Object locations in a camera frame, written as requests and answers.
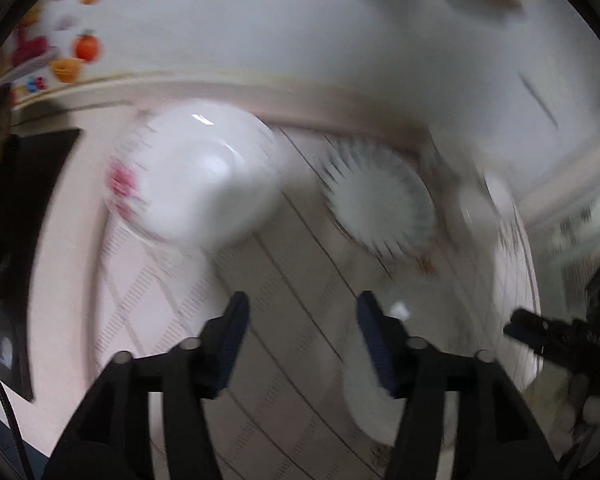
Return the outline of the white plate pink rose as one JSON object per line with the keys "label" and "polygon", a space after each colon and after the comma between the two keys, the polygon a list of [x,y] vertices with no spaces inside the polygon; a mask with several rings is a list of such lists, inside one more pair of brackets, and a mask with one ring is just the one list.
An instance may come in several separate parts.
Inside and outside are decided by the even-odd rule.
{"label": "white plate pink rose", "polygon": [[274,148],[273,131],[230,104],[186,100],[141,110],[108,157],[104,201],[149,244],[222,246],[272,214]]}

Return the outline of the plain white bowl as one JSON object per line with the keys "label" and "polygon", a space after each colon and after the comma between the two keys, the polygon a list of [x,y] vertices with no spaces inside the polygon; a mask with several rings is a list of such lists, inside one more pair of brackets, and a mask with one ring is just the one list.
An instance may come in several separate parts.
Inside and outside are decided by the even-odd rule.
{"label": "plain white bowl", "polygon": [[471,185],[454,186],[446,194],[445,222],[457,245],[491,248],[498,239],[498,216],[490,200]]}

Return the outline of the white plate grey flower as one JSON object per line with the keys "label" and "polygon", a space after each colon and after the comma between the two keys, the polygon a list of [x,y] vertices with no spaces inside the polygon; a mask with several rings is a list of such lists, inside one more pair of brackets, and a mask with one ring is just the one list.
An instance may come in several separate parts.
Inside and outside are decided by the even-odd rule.
{"label": "white plate grey flower", "polygon": [[449,287],[423,278],[378,295],[361,292],[344,357],[343,395],[358,428],[381,444],[393,445],[398,437],[404,396],[417,384],[393,353],[411,338],[463,358],[479,350],[468,309]]}

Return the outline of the white bowl dark rim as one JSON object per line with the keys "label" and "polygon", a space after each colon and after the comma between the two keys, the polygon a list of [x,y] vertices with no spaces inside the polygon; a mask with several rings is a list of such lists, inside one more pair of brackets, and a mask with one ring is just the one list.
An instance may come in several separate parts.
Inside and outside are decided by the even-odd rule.
{"label": "white bowl dark rim", "polygon": [[515,202],[506,182],[495,172],[486,170],[483,182],[498,215],[505,220],[514,220]]}

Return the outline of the patterned white table mat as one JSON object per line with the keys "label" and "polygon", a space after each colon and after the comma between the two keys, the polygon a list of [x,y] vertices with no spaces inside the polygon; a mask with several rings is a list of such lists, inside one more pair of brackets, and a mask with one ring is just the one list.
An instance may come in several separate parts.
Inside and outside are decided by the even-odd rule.
{"label": "patterned white table mat", "polygon": [[162,270],[153,249],[108,221],[91,315],[92,367],[101,370],[120,350],[149,356],[171,349],[242,290],[250,327],[230,385],[206,407],[223,476],[377,479],[388,448],[358,429],[342,394],[355,295],[420,276],[450,286],[479,346],[492,349],[524,388],[539,361],[502,327],[513,308],[539,303],[528,240],[509,222],[488,250],[438,237],[419,258],[376,257],[332,222],[323,200],[318,170],[332,138],[290,127],[274,134],[282,192],[268,224],[240,243]]}

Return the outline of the black induction cooktop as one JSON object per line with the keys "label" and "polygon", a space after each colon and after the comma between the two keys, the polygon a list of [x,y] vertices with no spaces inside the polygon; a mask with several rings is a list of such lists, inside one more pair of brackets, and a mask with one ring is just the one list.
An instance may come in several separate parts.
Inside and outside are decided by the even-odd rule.
{"label": "black induction cooktop", "polygon": [[38,236],[62,167],[82,130],[9,136],[0,158],[0,379],[34,399],[28,305]]}

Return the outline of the colourful fruit wall sticker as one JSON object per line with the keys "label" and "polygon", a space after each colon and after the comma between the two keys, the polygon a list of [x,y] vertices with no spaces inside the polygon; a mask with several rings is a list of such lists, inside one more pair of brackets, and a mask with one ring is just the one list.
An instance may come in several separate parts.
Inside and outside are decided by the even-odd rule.
{"label": "colourful fruit wall sticker", "polygon": [[12,100],[78,84],[104,55],[93,10],[104,0],[38,0],[12,32],[8,66],[18,73]]}

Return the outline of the white plate blue leaf pattern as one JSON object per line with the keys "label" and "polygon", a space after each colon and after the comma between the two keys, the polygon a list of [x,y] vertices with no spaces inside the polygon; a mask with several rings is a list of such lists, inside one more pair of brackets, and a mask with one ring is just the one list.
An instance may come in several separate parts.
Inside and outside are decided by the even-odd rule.
{"label": "white plate blue leaf pattern", "polygon": [[337,140],[326,152],[321,179],[337,223],[372,254],[402,259],[430,244],[434,202],[417,171],[391,148]]}

